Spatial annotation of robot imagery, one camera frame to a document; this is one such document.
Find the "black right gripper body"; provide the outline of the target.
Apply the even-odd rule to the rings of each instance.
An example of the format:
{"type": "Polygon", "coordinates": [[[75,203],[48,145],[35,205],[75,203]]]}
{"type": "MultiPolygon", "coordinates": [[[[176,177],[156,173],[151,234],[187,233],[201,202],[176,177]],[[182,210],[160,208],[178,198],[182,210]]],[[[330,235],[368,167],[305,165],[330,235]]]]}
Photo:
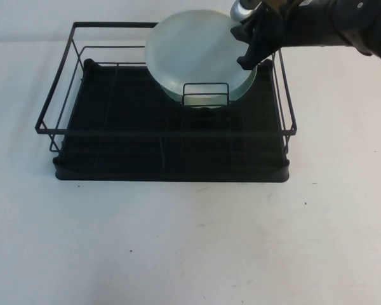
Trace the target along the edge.
{"type": "Polygon", "coordinates": [[[259,63],[280,49],[285,36],[289,1],[261,1],[253,14],[253,33],[248,47],[249,63],[259,63]]]}

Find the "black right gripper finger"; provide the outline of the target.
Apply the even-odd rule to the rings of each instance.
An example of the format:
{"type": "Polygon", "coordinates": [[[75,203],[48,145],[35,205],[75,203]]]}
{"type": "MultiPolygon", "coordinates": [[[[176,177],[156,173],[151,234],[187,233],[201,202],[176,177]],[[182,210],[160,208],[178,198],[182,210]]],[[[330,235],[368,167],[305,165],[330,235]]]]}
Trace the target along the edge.
{"type": "Polygon", "coordinates": [[[241,23],[231,29],[231,34],[238,41],[251,41],[253,32],[254,23],[252,21],[241,23]]]}
{"type": "Polygon", "coordinates": [[[237,58],[237,63],[243,70],[250,71],[258,64],[257,54],[246,52],[243,56],[237,58]]]}

